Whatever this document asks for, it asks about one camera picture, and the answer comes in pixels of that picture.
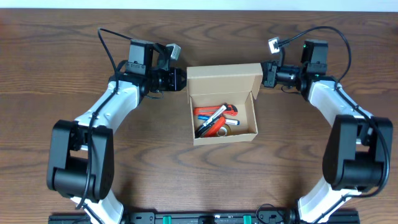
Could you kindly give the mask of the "brown cardboard box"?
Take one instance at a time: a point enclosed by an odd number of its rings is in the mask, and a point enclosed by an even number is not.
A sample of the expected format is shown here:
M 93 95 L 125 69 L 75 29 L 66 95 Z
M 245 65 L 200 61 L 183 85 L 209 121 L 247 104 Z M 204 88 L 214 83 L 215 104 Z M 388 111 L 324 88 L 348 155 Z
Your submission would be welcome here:
M 195 108 L 229 104 L 238 110 L 236 116 L 226 116 L 239 121 L 238 125 L 229 125 L 227 135 L 204 138 L 194 136 L 195 146 L 252 141 L 257 136 L 254 100 L 259 93 L 262 76 L 260 63 L 187 68 L 187 95 L 192 131 L 196 131 L 203 123 L 194 115 Z

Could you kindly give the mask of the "yellow tape roll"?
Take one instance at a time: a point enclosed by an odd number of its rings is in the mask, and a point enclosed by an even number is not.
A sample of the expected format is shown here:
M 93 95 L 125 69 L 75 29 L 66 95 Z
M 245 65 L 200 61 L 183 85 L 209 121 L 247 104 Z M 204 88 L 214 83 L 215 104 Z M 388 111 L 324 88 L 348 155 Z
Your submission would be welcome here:
M 224 124 L 222 127 L 220 127 L 219 130 L 217 130 L 216 135 L 219 137 L 222 136 L 228 136 L 231 134 L 231 128 L 229 125 Z

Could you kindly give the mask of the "red utility knife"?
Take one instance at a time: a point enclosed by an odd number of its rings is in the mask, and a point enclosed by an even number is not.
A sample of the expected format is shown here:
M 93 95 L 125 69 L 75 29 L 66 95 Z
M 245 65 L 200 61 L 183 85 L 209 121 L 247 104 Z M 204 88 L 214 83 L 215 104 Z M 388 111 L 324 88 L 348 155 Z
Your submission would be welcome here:
M 210 116 L 219 110 L 221 106 L 207 106 L 207 107 L 196 107 L 193 110 L 194 115 L 205 115 Z M 235 105 L 226 105 L 226 109 L 223 111 L 224 115 L 236 116 L 238 109 Z

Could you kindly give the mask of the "blue cap whiteboard marker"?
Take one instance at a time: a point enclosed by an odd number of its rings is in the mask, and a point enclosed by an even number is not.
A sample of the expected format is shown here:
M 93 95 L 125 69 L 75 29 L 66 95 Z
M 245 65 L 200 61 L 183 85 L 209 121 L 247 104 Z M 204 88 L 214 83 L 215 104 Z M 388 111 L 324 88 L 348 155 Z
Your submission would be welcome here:
M 210 116 L 206 116 L 206 115 L 198 115 L 198 119 L 200 119 L 200 120 L 208 120 L 210 118 Z M 239 124 L 240 124 L 240 121 L 239 120 L 236 120 L 236 119 L 225 119 L 225 124 L 228 124 L 228 125 L 235 125 L 235 126 L 238 126 Z

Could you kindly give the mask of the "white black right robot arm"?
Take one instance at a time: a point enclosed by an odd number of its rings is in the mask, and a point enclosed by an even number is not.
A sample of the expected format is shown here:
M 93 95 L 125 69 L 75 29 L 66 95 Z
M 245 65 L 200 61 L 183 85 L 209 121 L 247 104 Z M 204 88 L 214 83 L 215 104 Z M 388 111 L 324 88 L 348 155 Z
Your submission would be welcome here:
M 326 223 L 351 198 L 373 197 L 386 186 L 391 159 L 393 125 L 354 102 L 339 81 L 326 74 L 328 42 L 307 39 L 301 65 L 284 63 L 286 42 L 268 41 L 279 59 L 261 64 L 262 84 L 296 88 L 331 126 L 323 175 L 314 188 L 284 213 L 283 223 Z

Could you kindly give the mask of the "red black stapler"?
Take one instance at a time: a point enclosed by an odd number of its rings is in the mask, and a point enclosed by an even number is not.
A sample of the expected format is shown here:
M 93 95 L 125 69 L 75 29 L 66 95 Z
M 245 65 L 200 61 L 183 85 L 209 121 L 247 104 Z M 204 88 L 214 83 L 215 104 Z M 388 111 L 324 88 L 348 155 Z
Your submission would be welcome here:
M 204 137 L 214 137 L 217 132 L 221 129 L 221 127 L 225 124 L 226 118 L 224 116 L 220 116 L 217 121 L 214 122 L 214 125 L 205 133 Z

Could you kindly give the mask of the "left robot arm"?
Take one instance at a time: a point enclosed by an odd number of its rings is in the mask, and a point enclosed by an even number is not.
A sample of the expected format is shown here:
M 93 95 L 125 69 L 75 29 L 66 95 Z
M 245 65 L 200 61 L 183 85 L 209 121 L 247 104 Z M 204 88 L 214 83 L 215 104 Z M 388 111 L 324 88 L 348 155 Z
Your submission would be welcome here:
M 180 51 L 177 44 L 131 40 L 128 59 L 114 66 L 99 100 L 73 121 L 55 123 L 47 187 L 72 200 L 84 213 L 51 215 L 49 223 L 130 223 L 129 212 L 111 190 L 114 134 L 149 93 L 185 88 L 186 73 L 170 65 Z

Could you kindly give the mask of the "black cap whiteboard marker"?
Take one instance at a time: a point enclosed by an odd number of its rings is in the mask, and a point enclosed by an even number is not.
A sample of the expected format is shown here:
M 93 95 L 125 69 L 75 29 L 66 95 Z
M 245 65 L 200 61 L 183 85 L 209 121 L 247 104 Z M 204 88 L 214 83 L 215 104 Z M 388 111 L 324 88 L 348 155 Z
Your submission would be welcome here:
M 195 131 L 195 137 L 199 138 L 207 129 L 209 129 L 210 124 L 213 124 L 215 119 L 222 115 L 223 111 L 227 109 L 227 106 L 227 104 L 220 106 L 217 111 L 215 111 L 204 123 L 202 123 Z

